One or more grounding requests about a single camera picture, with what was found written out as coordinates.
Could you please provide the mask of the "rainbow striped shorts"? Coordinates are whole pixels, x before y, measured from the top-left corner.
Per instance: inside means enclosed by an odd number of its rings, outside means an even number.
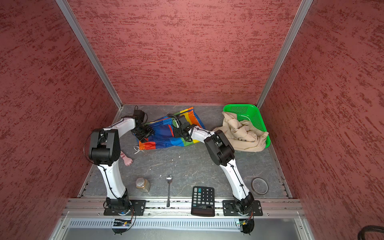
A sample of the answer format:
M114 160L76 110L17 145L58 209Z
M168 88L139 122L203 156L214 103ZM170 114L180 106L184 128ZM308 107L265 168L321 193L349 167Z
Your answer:
M184 115L190 124L201 129L205 127L203 122L195 113L195 110L193 107L182 110L174 114L167 114L165 117L162 117L158 120L148 122L148 123L143 123L143 125L149 125L155 131L155 133L154 135L148 138L147 142L139 142L139 140L137 139L138 146L135 147L135 150L139 152L144 150L170 148L173 146L186 147L186 146L198 143L199 141L193 140L193 138L192 138L192 141L184 141L183 138L175 138L174 129L172 125L173 123L172 115L175 115L175 116Z

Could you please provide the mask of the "beige shorts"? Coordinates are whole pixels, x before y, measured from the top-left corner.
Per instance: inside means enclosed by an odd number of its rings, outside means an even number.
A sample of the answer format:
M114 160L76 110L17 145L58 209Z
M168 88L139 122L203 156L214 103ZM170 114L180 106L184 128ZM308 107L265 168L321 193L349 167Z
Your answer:
M213 131L222 131L235 151L261 152L267 147L268 132L263 132L253 126L251 121L238 121L237 114L222 112L224 119L221 127Z

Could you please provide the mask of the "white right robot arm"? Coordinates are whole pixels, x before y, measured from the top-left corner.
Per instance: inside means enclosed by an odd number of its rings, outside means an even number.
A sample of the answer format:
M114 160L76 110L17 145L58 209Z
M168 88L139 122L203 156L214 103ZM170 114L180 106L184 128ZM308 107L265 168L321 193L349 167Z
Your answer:
M221 130L208 131L190 124L185 116L168 114L179 136L187 142L199 141L205 144L212 161L225 173L235 200L235 208L240 215L253 212L254 197L245 185L236 165L235 150Z

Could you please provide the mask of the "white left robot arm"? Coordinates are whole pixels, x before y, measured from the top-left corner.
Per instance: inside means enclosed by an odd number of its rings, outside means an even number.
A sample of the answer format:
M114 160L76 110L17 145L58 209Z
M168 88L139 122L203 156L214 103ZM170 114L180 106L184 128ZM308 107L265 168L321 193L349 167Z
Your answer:
M124 117L115 124L94 130L90 135L89 160L102 173L107 189L106 211L125 216L133 211L128 191L119 170L122 158L120 137L132 131L139 140L154 134L154 130L134 117Z

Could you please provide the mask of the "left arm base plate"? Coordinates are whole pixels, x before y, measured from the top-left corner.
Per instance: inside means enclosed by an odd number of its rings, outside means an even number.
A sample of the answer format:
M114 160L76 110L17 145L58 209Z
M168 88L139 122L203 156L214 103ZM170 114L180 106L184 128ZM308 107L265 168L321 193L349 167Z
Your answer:
M107 206L107 204L105 203L104 216L143 216L146 208L146 203L146 200L131 200L131 208L128 209L124 209L124 207Z

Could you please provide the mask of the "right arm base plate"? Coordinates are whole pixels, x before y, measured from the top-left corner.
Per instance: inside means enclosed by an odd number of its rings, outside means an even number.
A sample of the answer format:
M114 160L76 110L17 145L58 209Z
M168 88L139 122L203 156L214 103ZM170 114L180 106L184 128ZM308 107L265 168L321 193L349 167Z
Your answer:
M242 217L251 216L251 212L248 212L246 215L242 215L239 212L237 212L237 209L235 207L235 201L233 200L223 200L223 212L224 212L224 216L242 216ZM255 200L253 202L252 212L254 217L263 216L263 210L262 210L260 201Z

